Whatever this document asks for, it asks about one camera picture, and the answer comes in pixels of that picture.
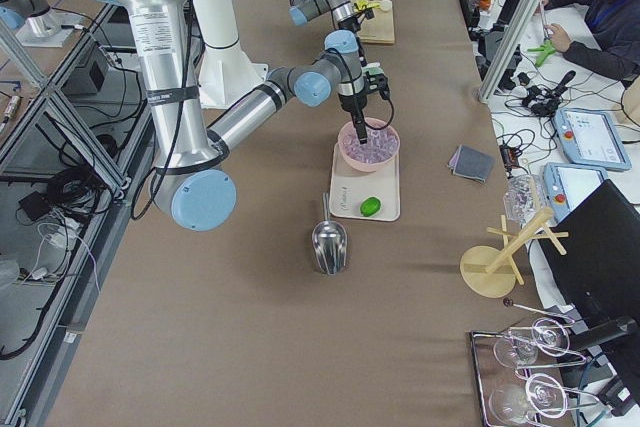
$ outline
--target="sticker label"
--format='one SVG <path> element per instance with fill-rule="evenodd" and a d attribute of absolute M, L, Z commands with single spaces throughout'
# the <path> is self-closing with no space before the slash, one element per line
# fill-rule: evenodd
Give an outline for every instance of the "sticker label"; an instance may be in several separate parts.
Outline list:
<path fill-rule="evenodd" d="M 166 12 L 147 12 L 130 17 L 138 55 L 174 54 L 171 21 Z"/>
<path fill-rule="evenodd" d="M 78 337 L 78 334 L 76 334 L 75 332 L 66 332 L 64 334 L 63 341 L 67 344 L 73 344 L 76 340 L 76 337 Z"/>

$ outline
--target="electronic device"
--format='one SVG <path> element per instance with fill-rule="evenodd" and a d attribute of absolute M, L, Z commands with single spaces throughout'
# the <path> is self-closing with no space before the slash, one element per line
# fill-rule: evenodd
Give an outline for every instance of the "electronic device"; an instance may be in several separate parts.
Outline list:
<path fill-rule="evenodd" d="M 629 170 L 631 160 L 607 112 L 558 109 L 553 117 L 560 144 L 574 164 Z"/>
<path fill-rule="evenodd" d="M 569 88 L 567 84 L 575 76 L 576 71 L 570 70 L 553 89 L 532 85 L 527 88 L 527 96 L 522 99 L 522 106 L 528 107 L 531 113 L 538 117 L 553 117 L 562 103 L 562 94 Z"/>
<path fill-rule="evenodd" d="M 558 222 L 608 179 L 603 167 L 549 162 L 542 173 L 549 205 Z"/>
<path fill-rule="evenodd" d="M 62 91 L 65 95 L 97 94 L 102 89 L 109 70 L 106 57 L 97 45 L 85 50 Z"/>
<path fill-rule="evenodd" d="M 540 242 L 566 302 L 575 305 L 589 329 L 630 317 L 640 320 L 640 213 L 611 180 L 605 180 L 557 227 L 567 254 Z M 599 343 L 629 391 L 620 400 L 640 402 L 640 335 Z"/>

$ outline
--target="green object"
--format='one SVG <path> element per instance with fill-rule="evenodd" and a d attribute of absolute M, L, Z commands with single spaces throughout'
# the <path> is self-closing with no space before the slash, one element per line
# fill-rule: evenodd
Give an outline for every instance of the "green object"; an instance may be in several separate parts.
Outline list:
<path fill-rule="evenodd" d="M 540 47 L 534 47 L 533 49 L 527 49 L 527 52 L 540 52 L 536 57 L 535 66 L 540 67 L 545 63 L 549 56 L 556 53 L 556 49 L 553 47 L 551 40 L 545 40 Z"/>
<path fill-rule="evenodd" d="M 371 217 L 380 210 L 380 207 L 382 207 L 382 202 L 379 198 L 369 197 L 360 204 L 360 213 L 365 217 Z"/>

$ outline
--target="power strip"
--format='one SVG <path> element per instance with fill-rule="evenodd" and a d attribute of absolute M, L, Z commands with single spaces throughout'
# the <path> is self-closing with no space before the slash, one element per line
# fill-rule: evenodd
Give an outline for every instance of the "power strip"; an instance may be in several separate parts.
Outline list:
<path fill-rule="evenodd" d="M 80 231 L 80 223 L 65 217 L 64 225 L 59 225 L 56 232 L 49 235 L 48 242 L 58 249 L 68 249 L 75 242 Z"/>

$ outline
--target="wine glass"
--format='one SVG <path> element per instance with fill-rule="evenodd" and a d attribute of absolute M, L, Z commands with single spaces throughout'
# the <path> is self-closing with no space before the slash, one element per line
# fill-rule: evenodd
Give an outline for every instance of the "wine glass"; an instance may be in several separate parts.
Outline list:
<path fill-rule="evenodd" d="M 528 423 L 532 409 L 522 387 L 506 384 L 491 392 L 489 410 L 503 425 L 517 426 Z"/>
<path fill-rule="evenodd" d="M 569 333 L 557 320 L 537 319 L 531 326 L 531 335 L 538 348 L 551 357 L 561 357 L 569 352 Z"/>
<path fill-rule="evenodd" d="M 533 374 L 525 384 L 527 401 L 537 413 L 557 419 L 567 411 L 569 402 L 564 387 L 547 374 Z"/>
<path fill-rule="evenodd" d="M 557 419 L 568 408 L 563 387 L 547 374 L 534 374 L 524 387 L 506 384 L 495 389 L 489 397 L 489 409 L 502 424 L 519 426 L 530 424 L 546 427 L 536 420 L 536 414 Z"/>
<path fill-rule="evenodd" d="M 563 363 L 535 365 L 538 352 L 551 357 L 571 354 L 577 360 Z M 496 360 L 505 367 L 515 369 L 516 376 L 525 379 L 520 373 L 524 369 L 545 369 L 549 367 L 569 367 L 582 365 L 586 358 L 569 350 L 569 332 L 558 321 L 549 317 L 537 319 L 531 327 L 511 327 L 503 332 L 493 346 Z"/>
<path fill-rule="evenodd" d="M 493 354 L 500 365 L 515 369 L 534 364 L 538 348 L 526 331 L 507 329 L 493 345 Z"/>

